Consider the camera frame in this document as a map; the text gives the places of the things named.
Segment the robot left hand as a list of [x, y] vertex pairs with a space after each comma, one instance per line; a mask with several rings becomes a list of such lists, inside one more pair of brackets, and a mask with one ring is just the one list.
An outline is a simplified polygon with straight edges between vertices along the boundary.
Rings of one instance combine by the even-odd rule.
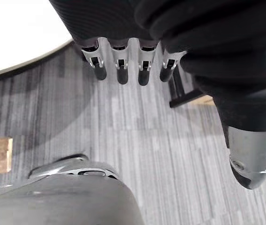
[[160, 42], [213, 98], [236, 180], [266, 180], [266, 0], [53, 0], [74, 41]]

